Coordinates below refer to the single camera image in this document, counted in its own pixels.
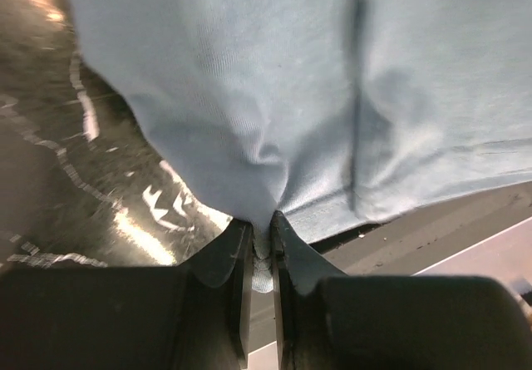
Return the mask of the grey-blue t shirt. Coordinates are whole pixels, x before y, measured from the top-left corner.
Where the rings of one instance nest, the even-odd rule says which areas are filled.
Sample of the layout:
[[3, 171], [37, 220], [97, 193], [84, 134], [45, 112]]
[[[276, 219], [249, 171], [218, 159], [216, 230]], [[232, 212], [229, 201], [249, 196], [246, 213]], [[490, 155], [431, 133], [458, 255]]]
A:
[[531, 0], [70, 0], [203, 204], [306, 242], [531, 178]]

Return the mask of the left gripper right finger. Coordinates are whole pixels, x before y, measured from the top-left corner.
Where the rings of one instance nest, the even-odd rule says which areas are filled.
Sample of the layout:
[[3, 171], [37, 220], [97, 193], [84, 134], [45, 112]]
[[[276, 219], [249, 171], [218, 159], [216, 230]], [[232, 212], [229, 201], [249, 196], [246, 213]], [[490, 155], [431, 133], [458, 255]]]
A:
[[510, 292], [470, 276], [349, 276], [271, 219], [282, 369], [527, 369], [530, 325]]

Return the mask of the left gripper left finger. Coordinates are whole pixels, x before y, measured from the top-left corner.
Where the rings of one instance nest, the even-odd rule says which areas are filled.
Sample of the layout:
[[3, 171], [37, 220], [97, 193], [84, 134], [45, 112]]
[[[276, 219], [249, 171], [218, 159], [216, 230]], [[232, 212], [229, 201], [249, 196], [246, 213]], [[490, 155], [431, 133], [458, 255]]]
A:
[[233, 220], [177, 266], [9, 269], [2, 368], [246, 368], [252, 238]]

